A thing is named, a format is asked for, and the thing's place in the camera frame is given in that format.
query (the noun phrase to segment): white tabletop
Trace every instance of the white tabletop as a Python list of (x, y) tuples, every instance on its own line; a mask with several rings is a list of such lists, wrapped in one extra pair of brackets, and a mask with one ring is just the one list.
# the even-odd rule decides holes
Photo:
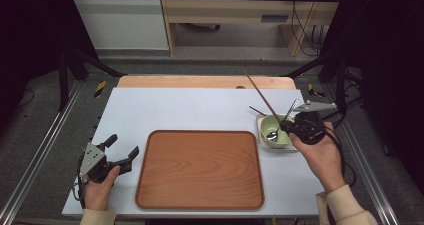
[[(277, 113), (286, 113), (299, 90), (262, 89)], [(299, 217), (318, 214), (315, 194), (322, 190), (299, 152), (269, 151), (258, 145), (265, 194), (264, 205), (249, 211), (148, 210), (137, 207), (135, 192), (145, 145), (155, 130), (250, 131), (258, 137), (257, 113), (252, 106), (270, 113), (254, 89), (205, 88), (114, 88), (92, 143), (110, 135), (118, 140), (106, 149), (108, 161), (127, 158), (135, 146), (140, 154), (133, 171), (118, 177), (112, 189), (109, 209), (127, 218), (244, 218)], [(63, 214), (79, 217), (80, 203), (72, 194)]]

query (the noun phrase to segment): wooden tray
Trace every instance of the wooden tray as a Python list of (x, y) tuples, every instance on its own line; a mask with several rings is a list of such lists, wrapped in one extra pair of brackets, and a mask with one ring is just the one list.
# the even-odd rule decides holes
[(137, 186), (143, 209), (258, 209), (264, 202), (256, 138), (245, 131), (149, 135)]

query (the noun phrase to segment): wooden cabinet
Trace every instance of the wooden cabinet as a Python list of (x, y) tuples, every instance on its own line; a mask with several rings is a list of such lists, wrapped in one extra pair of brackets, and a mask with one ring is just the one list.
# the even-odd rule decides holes
[[(296, 56), (299, 44), (291, 29), (292, 1), (233, 1), (233, 0), (162, 0), (171, 53), (178, 23), (276, 23), (289, 44), (290, 54)], [(299, 20), (293, 19), (296, 37), (302, 41), (304, 28), (310, 25), (330, 25), (338, 3), (296, 2)]]

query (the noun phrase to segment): sweater sleeve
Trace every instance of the sweater sleeve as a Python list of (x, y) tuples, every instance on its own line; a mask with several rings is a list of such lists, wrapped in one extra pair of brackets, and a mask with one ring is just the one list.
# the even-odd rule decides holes
[(320, 224), (329, 224), (326, 209), (328, 205), (337, 225), (377, 225), (377, 221), (371, 213), (364, 210), (356, 201), (349, 185), (345, 185), (327, 195), (324, 193), (317, 194), (317, 203)]
[(84, 214), (80, 225), (102, 224), (113, 225), (115, 223), (116, 214), (110, 211), (94, 211), (84, 209)]

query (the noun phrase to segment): bowl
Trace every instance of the bowl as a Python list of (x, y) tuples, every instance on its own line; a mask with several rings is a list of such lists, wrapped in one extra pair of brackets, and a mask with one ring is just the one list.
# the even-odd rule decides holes
[[(283, 120), (285, 115), (281, 115), (279, 114), (278, 117), (281, 120)], [(287, 118), (287, 120), (289, 121), (294, 121), (293, 117), (289, 116)], [(270, 132), (274, 132), (275, 130), (277, 130), (277, 128), (280, 126), (280, 124), (278, 123), (277, 119), (274, 117), (274, 115), (266, 115), (261, 123), (261, 127), (260, 127), (260, 133), (261, 136), (265, 142), (265, 144), (269, 147), (272, 148), (286, 148), (290, 143), (291, 140), (289, 138), (289, 136), (287, 135), (286, 132), (281, 131), (281, 129), (278, 129), (278, 138), (277, 141), (273, 142), (271, 140), (269, 140), (267, 138), (267, 135)]]

